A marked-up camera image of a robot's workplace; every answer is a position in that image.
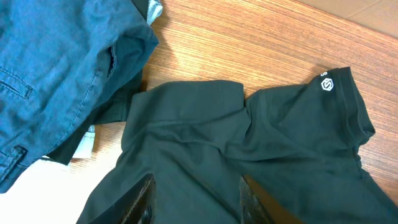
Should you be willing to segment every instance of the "wooden surface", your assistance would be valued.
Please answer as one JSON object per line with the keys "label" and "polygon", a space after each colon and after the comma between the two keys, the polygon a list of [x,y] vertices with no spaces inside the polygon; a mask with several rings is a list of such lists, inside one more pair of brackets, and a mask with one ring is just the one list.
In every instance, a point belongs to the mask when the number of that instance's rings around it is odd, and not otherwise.
{"label": "wooden surface", "polygon": [[[376,135],[359,150],[363,168],[398,203],[397,39],[295,1],[162,3],[163,15],[152,25],[160,44],[144,68],[148,89],[174,80],[224,79],[243,83],[249,96],[262,88],[308,83],[328,69],[351,66],[376,128]],[[32,174],[28,169],[9,193],[0,196],[10,200],[0,209],[20,210],[24,204],[31,208],[29,220],[73,223],[89,193],[114,167],[123,129],[124,123],[96,126],[92,159],[74,160],[59,173],[47,169]],[[26,199],[32,194],[39,202]]]}

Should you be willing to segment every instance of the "white logo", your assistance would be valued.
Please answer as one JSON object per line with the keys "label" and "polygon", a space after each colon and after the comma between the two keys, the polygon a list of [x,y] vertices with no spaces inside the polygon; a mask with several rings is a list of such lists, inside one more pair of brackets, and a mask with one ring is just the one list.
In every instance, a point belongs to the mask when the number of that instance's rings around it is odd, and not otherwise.
{"label": "white logo", "polygon": [[322,81],[321,86],[323,90],[330,91],[333,88],[333,80],[331,78],[326,78]]}

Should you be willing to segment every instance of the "light blue fabric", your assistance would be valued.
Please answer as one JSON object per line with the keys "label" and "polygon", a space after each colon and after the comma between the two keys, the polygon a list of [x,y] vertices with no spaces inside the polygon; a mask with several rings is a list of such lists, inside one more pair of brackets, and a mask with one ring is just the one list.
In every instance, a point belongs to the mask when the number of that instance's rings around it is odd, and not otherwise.
{"label": "light blue fabric", "polygon": [[147,62],[131,0],[0,0],[0,193]]}
{"label": "light blue fabric", "polygon": [[162,11],[163,6],[160,0],[149,0],[147,23],[151,25],[162,14]]}

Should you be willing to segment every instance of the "wood grain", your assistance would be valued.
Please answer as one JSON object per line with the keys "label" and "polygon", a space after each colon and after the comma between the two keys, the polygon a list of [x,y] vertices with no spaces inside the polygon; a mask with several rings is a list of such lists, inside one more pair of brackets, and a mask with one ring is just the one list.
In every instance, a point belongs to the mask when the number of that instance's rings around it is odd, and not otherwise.
{"label": "wood grain", "polygon": [[[363,168],[398,203],[397,39],[295,1],[163,4],[163,15],[152,25],[160,44],[144,68],[148,89],[177,80],[222,79],[243,83],[249,96],[351,66],[377,132],[360,148]],[[120,153],[123,126],[97,126],[92,160],[74,161],[72,171],[108,164],[107,156]]]}

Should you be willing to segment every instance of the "pile of clothes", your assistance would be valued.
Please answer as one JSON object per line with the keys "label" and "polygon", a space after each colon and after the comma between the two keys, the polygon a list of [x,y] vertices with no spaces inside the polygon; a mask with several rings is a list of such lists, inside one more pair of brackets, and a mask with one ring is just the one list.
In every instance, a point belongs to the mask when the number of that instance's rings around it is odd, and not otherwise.
{"label": "pile of clothes", "polygon": [[[78,223],[123,223],[148,175],[148,223],[244,223],[244,175],[298,223],[398,223],[361,168],[359,147],[375,130],[349,67],[246,100],[242,84],[223,80],[139,93],[161,12],[157,0],[0,6],[0,192],[44,156],[68,164],[92,147],[92,125],[126,121],[123,153]],[[277,212],[262,214],[280,223]]]}

